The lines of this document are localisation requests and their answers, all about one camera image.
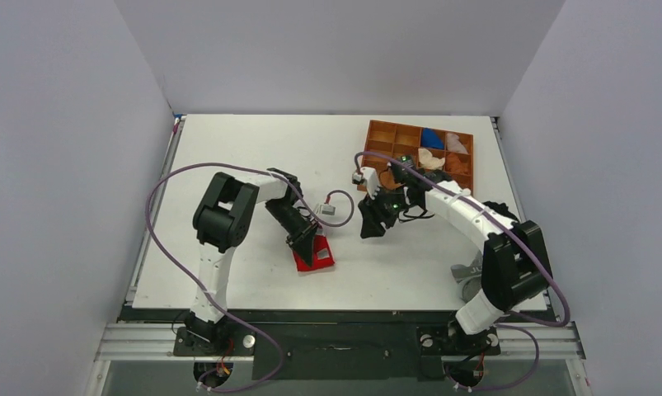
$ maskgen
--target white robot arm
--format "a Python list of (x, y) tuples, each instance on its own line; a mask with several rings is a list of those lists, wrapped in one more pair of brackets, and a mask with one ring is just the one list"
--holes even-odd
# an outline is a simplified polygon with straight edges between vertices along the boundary
[[(277, 177), (270, 174), (235, 178), (218, 172), (209, 183), (193, 218), (192, 224), (200, 241), (198, 278), (206, 286), (206, 293), (224, 309), (227, 308), (226, 292), (233, 253), (248, 234), (256, 204), (265, 202), (265, 208), (287, 231), (287, 244), (307, 264), (312, 263), (318, 224), (301, 216), (293, 207), (298, 197), (280, 177), (287, 179), (298, 191), (301, 186), (294, 175), (273, 168), (269, 171)], [(226, 339), (218, 334), (223, 327), (215, 326), (224, 314), (209, 303), (204, 293), (197, 290), (185, 326), (188, 332), (209, 342)]]
[[(410, 156), (399, 158), (399, 161), (415, 170)], [(463, 190), (445, 172), (432, 171), (424, 176), (451, 191), (454, 196), (432, 188), (398, 166), (391, 166), (390, 170), (394, 179), (404, 185), (402, 189), (389, 191), (382, 188), (377, 172), (370, 167), (363, 167), (360, 169), (361, 174), (353, 175), (353, 181), (364, 184), (368, 192), (359, 203), (363, 217), (360, 236), (383, 236), (386, 229), (395, 224), (402, 211), (419, 206), (446, 219), (474, 242), (483, 254), (481, 289), (456, 313), (458, 325), (466, 335), (487, 330), (506, 311), (548, 287), (528, 257), (521, 254), (517, 245), (511, 243), (501, 228), (487, 220), (483, 214), (487, 212), (501, 226), (526, 242), (551, 274), (542, 233), (534, 222), (519, 223), (497, 213), (475, 200), (468, 189)]]

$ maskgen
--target white table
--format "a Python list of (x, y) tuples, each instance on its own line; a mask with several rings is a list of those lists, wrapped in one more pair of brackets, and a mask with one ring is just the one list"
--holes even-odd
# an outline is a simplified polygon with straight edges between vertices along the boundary
[[(475, 196), (505, 202), (515, 213), (513, 191), (489, 117), (417, 115), (188, 115), (172, 169), (221, 162), (298, 176), (310, 205), (330, 190), (345, 189), (355, 205), (363, 194), (351, 184), (353, 155), (364, 148), (370, 120), (386, 120), (474, 135)], [(192, 215), (213, 174), (205, 168), (171, 179), (158, 212), (156, 233), (194, 273), (200, 259)], [(337, 221), (349, 212), (334, 196)], [(477, 247), (441, 219), (397, 224), (383, 238), (360, 239), (359, 211), (341, 229), (329, 230), (336, 264), (300, 274), (284, 243), (286, 232), (262, 205), (233, 258), (228, 287), (231, 309), (456, 310), (463, 303), (449, 270), (468, 265)], [(138, 309), (186, 309), (195, 284), (151, 243), (134, 298)], [(522, 305), (544, 310), (538, 295)]]

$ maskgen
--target white wall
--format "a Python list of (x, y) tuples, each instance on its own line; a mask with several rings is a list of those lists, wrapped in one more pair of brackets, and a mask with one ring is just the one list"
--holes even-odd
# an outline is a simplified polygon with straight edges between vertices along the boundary
[(179, 112), (499, 115), (563, 0), (116, 0)]
[(593, 391), (662, 395), (662, 1), (566, 1), (500, 126)]
[(0, 395), (82, 394), (171, 127), (112, 1), (0, 1)]

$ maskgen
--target red object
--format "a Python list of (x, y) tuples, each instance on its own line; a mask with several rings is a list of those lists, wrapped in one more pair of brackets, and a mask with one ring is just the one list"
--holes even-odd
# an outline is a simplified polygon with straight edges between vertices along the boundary
[(222, 355), (221, 360), (217, 363), (217, 368), (221, 369), (221, 371), (227, 371), (227, 369), (223, 365), (223, 359), (229, 354), (233, 352), (233, 340), (231, 338), (228, 339), (228, 349), (226, 350), (226, 353)]
[(297, 263), (297, 271), (299, 272), (320, 270), (333, 266), (336, 263), (333, 260), (331, 247), (328, 246), (325, 235), (317, 235), (313, 239), (313, 263), (311, 266), (304, 262), (297, 253), (292, 252), (292, 255), (294, 256), (294, 261)]

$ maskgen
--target white backdrop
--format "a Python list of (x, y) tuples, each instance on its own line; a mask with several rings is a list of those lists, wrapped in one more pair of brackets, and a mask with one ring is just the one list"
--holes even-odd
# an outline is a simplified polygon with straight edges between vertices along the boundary
[[(488, 117), (188, 115), (173, 169), (209, 161), (254, 169), (277, 167), (298, 177), (311, 206), (336, 188), (354, 197), (353, 219), (340, 229), (326, 228), (336, 264), (310, 274), (297, 272), (283, 242), (285, 232), (258, 205), (251, 230), (232, 260), (227, 286), (230, 309), (457, 310), (464, 305), (449, 268), (471, 263), (477, 246), (445, 220), (397, 224), (382, 238), (359, 238), (362, 216), (357, 203), (365, 193), (352, 188), (349, 175), (352, 157), (363, 147), (372, 119), (472, 134), (474, 196), (504, 202), (518, 213)], [(168, 181), (159, 207), (156, 234), (194, 273), (199, 272), (200, 250), (192, 214), (213, 174), (220, 171), (246, 176), (222, 168), (186, 172)], [(349, 214), (344, 197), (334, 196), (331, 203), (337, 212), (329, 221), (337, 223)], [(195, 291), (192, 280), (150, 243), (133, 307), (189, 308)], [(538, 295), (520, 308), (542, 310), (546, 305)]]
[(596, 395), (662, 395), (662, 1), (567, 0), (501, 119)]
[(497, 116), (563, 0), (115, 0), (176, 112)]
[(111, 0), (0, 1), (0, 395), (77, 395), (172, 116)]

